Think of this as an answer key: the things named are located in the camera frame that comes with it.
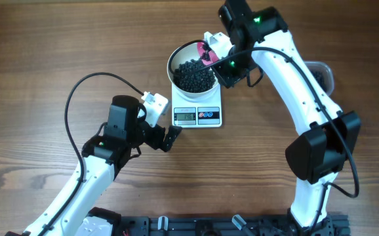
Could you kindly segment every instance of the scale control panel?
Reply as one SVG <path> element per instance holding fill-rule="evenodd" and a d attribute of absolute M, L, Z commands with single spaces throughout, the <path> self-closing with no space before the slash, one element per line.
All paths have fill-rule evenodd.
<path fill-rule="evenodd" d="M 174 108 L 174 125 L 219 125 L 220 108 Z"/>

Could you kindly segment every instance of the wooden table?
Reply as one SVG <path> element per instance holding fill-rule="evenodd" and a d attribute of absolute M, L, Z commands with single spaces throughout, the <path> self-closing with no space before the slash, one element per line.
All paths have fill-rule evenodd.
<path fill-rule="evenodd" d="M 63 114 L 72 86 L 108 71 L 170 97 L 166 63 L 185 42 L 224 31 L 223 1 L 135 1 L 0 6 L 0 235 L 22 232 L 75 168 Z M 354 151 L 361 194 L 331 191 L 329 212 L 348 214 L 353 235 L 379 235 L 379 1 L 250 1 L 277 7 L 304 60 L 334 71 L 332 95 L 363 127 Z M 70 127 L 79 148 L 106 121 L 111 97 L 139 97 L 98 77 L 79 87 Z M 184 130 L 171 152 L 142 146 L 96 206 L 125 216 L 284 214 L 295 176 L 285 148 L 297 137 L 269 79 L 222 89 L 224 125 Z M 170 113 L 160 125 L 170 124 Z M 349 165 L 336 183 L 352 191 Z"/>

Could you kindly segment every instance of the white bowl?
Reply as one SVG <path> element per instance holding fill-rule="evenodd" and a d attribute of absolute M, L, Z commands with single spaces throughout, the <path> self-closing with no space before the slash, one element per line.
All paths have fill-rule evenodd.
<path fill-rule="evenodd" d="M 175 55 L 170 65 L 172 68 L 172 71 L 175 71 L 175 69 L 179 68 L 180 64 L 184 64 L 187 61 L 191 61 L 191 59 L 194 59 L 194 60 L 200 59 L 200 56 L 198 55 L 198 50 L 197 50 L 197 43 L 193 43 L 191 45 L 186 46 Z M 198 98 L 198 97 L 207 95 L 208 93 L 212 92 L 214 88 L 218 86 L 217 78 L 216 76 L 214 76 L 213 87 L 210 88 L 209 90 L 205 92 L 186 92 L 174 84 L 174 75 L 169 71 L 168 64 L 166 65 L 166 67 L 167 67 L 166 70 L 168 72 L 169 80 L 172 83 L 172 85 L 175 86 L 175 88 L 177 88 L 178 91 L 180 91 L 184 96 L 187 96 L 189 98 Z"/>

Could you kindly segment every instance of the wooden table surface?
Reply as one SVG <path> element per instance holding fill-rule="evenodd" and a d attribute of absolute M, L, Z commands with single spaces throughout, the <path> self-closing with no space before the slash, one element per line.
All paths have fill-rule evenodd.
<path fill-rule="evenodd" d="M 51 203 L 77 159 L 64 106 L 83 76 L 108 71 L 140 90 L 171 96 L 171 52 L 205 31 L 224 31 L 224 1 L 125 1 L 0 6 L 0 235 L 22 232 Z M 249 1 L 277 7 L 304 60 L 326 62 L 332 99 L 363 123 L 354 151 L 361 194 L 331 191 L 329 212 L 348 214 L 353 235 L 379 235 L 379 1 Z M 112 96 L 137 93 L 97 77 L 74 94 L 70 126 L 79 148 L 108 118 Z M 142 146 L 96 206 L 125 216 L 285 214 L 296 178 L 285 148 L 297 137 L 264 79 L 222 89 L 224 124 L 186 129 L 171 152 Z M 170 112 L 160 125 L 170 124 Z M 353 191 L 349 165 L 337 184 Z"/>

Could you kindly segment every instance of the digital kitchen scale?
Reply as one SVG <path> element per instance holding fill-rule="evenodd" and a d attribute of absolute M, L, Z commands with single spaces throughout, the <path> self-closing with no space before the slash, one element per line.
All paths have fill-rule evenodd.
<path fill-rule="evenodd" d="M 172 86 L 172 124 L 182 128 L 212 128 L 222 126 L 222 96 L 220 85 L 208 93 L 190 98 Z"/>

